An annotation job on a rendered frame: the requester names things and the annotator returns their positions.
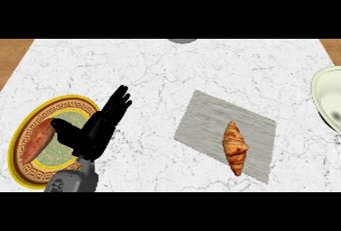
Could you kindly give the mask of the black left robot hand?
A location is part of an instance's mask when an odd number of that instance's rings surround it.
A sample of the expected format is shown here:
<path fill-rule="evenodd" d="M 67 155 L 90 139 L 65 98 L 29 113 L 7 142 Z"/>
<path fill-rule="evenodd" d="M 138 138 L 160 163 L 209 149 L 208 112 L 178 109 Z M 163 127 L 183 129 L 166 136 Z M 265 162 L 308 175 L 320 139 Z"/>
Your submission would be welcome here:
<path fill-rule="evenodd" d="M 91 115 L 81 128 L 59 118 L 51 119 L 50 125 L 57 133 L 57 141 L 73 149 L 75 157 L 94 161 L 101 156 L 129 105 L 128 87 L 121 85 L 101 110 Z"/>

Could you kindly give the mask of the grey placemat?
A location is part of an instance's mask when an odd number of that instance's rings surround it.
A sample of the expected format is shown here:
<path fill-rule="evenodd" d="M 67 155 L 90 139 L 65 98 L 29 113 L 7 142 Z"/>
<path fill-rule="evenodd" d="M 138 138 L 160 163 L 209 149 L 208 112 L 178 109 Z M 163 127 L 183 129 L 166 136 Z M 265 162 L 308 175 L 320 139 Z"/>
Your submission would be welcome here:
<path fill-rule="evenodd" d="M 267 183 L 276 137 L 276 122 L 271 119 L 196 90 L 177 126 L 174 140 L 227 165 L 222 137 L 230 121 L 236 122 L 249 146 L 242 173 Z"/>

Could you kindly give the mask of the pale cream bowl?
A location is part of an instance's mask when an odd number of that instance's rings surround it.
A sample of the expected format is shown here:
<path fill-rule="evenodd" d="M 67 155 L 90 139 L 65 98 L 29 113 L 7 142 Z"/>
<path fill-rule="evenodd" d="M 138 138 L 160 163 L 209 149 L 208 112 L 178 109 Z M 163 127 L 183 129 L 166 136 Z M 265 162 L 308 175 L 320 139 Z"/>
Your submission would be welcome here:
<path fill-rule="evenodd" d="M 341 134 L 341 66 L 317 71 L 310 95 L 323 123 Z"/>

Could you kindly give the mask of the orange sweet potato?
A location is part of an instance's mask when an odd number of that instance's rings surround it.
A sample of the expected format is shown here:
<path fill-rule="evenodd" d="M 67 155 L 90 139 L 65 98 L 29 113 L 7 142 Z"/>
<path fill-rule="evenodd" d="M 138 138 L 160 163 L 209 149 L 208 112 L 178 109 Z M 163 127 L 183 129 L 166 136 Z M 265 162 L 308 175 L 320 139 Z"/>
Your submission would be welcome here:
<path fill-rule="evenodd" d="M 28 143 L 23 147 L 23 153 L 22 153 L 22 163 L 29 163 L 36 155 L 42 152 L 45 149 L 53 135 L 56 133 L 53 126 L 50 125 L 51 118 L 44 120 L 38 126 L 35 127 Z"/>

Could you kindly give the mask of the yellow patterned plate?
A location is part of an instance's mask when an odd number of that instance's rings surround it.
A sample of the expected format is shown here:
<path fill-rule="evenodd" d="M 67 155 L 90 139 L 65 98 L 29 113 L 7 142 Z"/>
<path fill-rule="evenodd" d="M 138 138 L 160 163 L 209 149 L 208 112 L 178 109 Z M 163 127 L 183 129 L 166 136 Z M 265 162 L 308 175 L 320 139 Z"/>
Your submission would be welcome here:
<path fill-rule="evenodd" d="M 88 98 L 79 95 L 65 95 L 51 98 L 26 115 L 7 148 L 7 169 L 13 180 L 23 187 L 42 189 L 57 171 L 79 169 L 72 149 L 56 139 L 51 139 L 38 157 L 29 163 L 22 163 L 23 147 L 36 125 L 45 119 L 57 117 L 81 128 L 97 110 L 98 107 Z"/>

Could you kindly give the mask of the brown croissant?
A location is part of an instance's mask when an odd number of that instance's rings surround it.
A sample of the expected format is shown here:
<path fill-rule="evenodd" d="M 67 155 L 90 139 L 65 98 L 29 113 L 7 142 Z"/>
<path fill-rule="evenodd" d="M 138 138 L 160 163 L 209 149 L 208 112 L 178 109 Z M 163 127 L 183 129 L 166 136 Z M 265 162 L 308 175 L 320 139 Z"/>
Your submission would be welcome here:
<path fill-rule="evenodd" d="M 228 122 L 224 130 L 222 148 L 230 170 L 233 171 L 233 174 L 239 176 L 246 159 L 248 144 L 239 133 L 234 121 Z"/>

